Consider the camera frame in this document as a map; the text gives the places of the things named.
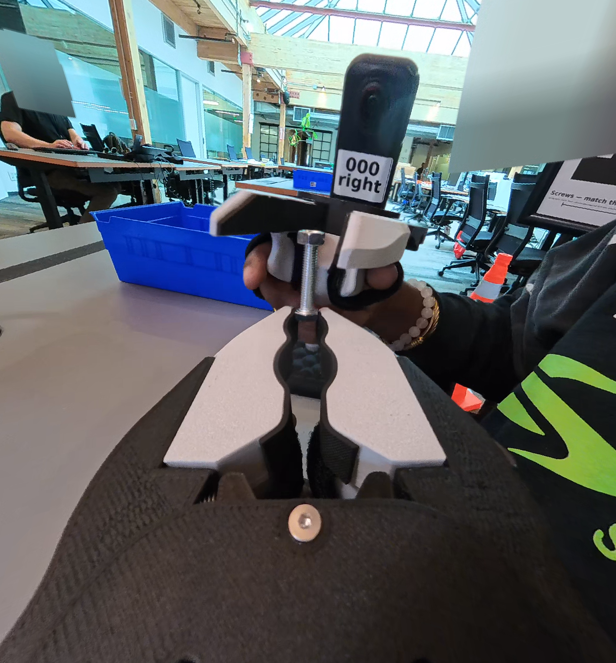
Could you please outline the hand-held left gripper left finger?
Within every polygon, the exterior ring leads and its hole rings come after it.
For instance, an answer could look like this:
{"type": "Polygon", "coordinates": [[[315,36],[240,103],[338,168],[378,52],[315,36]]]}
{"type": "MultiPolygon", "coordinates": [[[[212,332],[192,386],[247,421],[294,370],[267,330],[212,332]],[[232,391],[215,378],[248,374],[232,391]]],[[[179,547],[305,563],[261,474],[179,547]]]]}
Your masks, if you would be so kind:
{"type": "Polygon", "coordinates": [[[294,421],[287,373],[294,312],[277,310],[225,345],[165,453],[173,468],[242,473],[259,497],[294,496],[294,421]]]}

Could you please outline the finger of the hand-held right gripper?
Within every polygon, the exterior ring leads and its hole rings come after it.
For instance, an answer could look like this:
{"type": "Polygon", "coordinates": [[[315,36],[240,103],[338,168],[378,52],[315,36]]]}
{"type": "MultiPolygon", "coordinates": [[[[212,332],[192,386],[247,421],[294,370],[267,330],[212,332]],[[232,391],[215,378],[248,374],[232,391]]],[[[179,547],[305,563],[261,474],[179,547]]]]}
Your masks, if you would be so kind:
{"type": "Polygon", "coordinates": [[[294,277],[296,239],[289,234],[317,230],[334,236],[329,208],[326,198],[307,200],[242,190],[211,213],[210,234],[221,237],[269,233],[272,249],[268,272],[284,282],[296,282],[300,279],[294,277]]]}
{"type": "Polygon", "coordinates": [[[350,212],[334,260],[337,270],[344,272],[337,293],[360,294],[364,272],[400,261],[410,236],[409,226],[402,221],[363,211],[350,212]]]}

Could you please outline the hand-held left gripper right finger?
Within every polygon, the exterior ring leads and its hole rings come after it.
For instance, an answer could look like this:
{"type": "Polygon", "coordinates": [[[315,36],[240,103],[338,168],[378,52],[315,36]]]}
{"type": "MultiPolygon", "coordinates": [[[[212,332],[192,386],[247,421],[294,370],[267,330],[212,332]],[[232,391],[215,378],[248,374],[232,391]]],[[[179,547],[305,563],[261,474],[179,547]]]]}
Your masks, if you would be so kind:
{"type": "Polygon", "coordinates": [[[353,498],[372,473],[439,468],[446,454],[399,358],[333,310],[319,316],[321,371],[317,460],[325,495],[353,498]]]}

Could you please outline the thin long steel bolt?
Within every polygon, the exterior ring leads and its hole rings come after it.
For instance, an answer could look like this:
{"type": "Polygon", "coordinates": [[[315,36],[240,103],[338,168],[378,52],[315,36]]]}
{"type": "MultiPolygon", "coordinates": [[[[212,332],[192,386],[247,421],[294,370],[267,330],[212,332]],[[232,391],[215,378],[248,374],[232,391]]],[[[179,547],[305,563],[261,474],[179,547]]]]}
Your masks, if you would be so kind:
{"type": "Polygon", "coordinates": [[[319,269],[319,248],[321,246],[299,246],[303,247],[303,264],[300,304],[295,311],[295,315],[298,319],[311,320],[317,316],[315,290],[319,269]]]}

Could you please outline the blue plastic bin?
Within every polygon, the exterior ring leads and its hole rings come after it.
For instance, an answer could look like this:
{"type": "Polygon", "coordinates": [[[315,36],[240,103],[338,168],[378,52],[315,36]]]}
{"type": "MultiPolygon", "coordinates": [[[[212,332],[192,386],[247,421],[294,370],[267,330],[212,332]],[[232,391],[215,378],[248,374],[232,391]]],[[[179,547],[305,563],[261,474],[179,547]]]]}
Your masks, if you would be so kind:
{"type": "Polygon", "coordinates": [[[182,202],[93,213],[120,281],[271,311],[243,281],[253,236],[213,237],[214,207],[182,202]]]}
{"type": "Polygon", "coordinates": [[[332,188],[332,180],[332,170],[308,168],[293,170],[293,187],[297,190],[329,195],[332,188]]]}

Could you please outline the person's right forearm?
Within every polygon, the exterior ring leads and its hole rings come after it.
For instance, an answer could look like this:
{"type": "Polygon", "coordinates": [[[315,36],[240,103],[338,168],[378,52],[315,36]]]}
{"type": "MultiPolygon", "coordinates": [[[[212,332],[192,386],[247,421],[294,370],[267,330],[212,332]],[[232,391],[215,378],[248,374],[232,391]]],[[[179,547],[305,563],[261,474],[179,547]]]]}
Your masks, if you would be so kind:
{"type": "Polygon", "coordinates": [[[515,340],[525,325],[532,285],[494,302],[439,293],[439,317],[430,335],[403,352],[445,392],[455,384],[498,404],[519,384],[515,340]]]}

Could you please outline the person's right hand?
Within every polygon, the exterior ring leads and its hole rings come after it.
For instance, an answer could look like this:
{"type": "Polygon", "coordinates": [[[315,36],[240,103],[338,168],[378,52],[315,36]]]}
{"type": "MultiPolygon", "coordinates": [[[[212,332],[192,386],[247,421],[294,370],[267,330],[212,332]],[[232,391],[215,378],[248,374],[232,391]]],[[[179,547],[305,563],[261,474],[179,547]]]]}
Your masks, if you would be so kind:
{"type": "MultiPolygon", "coordinates": [[[[262,298],[274,309],[286,306],[296,308],[300,304],[300,291],[267,272],[270,252],[271,243],[265,242],[247,255],[243,272],[244,284],[250,290],[259,290],[262,298]]],[[[414,326],[424,306],[419,291],[403,284],[392,297],[362,310],[348,311],[334,306],[330,308],[354,324],[368,328],[385,342],[391,343],[414,326]]]]}

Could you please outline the wooden office table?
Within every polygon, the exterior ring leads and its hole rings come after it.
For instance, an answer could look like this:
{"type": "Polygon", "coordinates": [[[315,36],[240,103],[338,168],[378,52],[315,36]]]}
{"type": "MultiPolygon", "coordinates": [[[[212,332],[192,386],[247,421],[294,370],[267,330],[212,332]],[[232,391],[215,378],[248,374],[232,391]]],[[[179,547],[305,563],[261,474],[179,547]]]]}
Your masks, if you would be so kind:
{"type": "Polygon", "coordinates": [[[283,177],[257,178],[235,182],[236,190],[251,190],[260,194],[291,196],[305,200],[325,200],[329,194],[294,187],[293,180],[283,177]]]}
{"type": "Polygon", "coordinates": [[[222,166],[205,162],[189,161],[174,164],[166,161],[132,162],[108,160],[87,153],[44,153],[25,148],[10,150],[0,147],[0,161],[14,167],[30,171],[31,179],[37,190],[38,202],[43,211],[48,229],[62,228],[65,220],[58,211],[59,204],[47,181],[47,173],[54,170],[76,170],[79,174],[87,173],[88,180],[96,184],[125,184],[133,182],[139,185],[134,193],[134,205],[157,202],[154,182],[163,181],[168,176],[177,175],[180,181],[220,180],[225,182],[222,166]]]}

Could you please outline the green potted plant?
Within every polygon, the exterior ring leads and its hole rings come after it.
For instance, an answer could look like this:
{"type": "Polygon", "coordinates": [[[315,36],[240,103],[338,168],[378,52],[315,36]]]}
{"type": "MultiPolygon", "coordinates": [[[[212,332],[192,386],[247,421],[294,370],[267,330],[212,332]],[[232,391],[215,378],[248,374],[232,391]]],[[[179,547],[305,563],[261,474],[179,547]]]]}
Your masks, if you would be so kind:
{"type": "Polygon", "coordinates": [[[315,132],[311,127],[311,113],[308,112],[301,120],[300,126],[292,128],[289,132],[288,140],[291,147],[296,147],[299,143],[312,145],[315,138],[315,132]]]}

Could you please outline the black foam pad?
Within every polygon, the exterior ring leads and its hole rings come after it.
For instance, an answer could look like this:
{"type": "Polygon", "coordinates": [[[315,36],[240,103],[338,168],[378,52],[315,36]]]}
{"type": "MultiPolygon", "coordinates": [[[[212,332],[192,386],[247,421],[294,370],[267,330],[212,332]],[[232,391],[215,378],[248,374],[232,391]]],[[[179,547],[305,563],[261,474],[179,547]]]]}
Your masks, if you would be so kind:
{"type": "Polygon", "coordinates": [[[279,373],[291,395],[319,400],[326,378],[322,372],[322,348],[317,343],[296,342],[281,351],[279,373]]]}

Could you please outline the black framed instruction sign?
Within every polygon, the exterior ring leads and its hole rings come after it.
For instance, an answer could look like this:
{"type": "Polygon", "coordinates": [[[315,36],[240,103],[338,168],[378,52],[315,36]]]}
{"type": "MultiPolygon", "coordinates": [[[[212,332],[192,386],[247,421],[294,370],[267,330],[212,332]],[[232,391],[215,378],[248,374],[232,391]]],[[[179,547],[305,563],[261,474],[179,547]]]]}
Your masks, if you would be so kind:
{"type": "Polygon", "coordinates": [[[598,228],[616,219],[616,154],[549,162],[519,216],[545,229],[598,228]]]}

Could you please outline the person's black printed shirt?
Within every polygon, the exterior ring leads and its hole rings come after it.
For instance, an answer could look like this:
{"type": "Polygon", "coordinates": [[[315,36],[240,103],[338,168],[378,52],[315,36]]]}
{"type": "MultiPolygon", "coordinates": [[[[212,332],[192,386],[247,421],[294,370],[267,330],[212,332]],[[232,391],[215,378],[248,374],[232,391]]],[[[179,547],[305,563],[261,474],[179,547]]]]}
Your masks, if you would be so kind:
{"type": "Polygon", "coordinates": [[[518,385],[487,424],[616,644],[616,221],[556,250],[503,314],[518,385]]]}

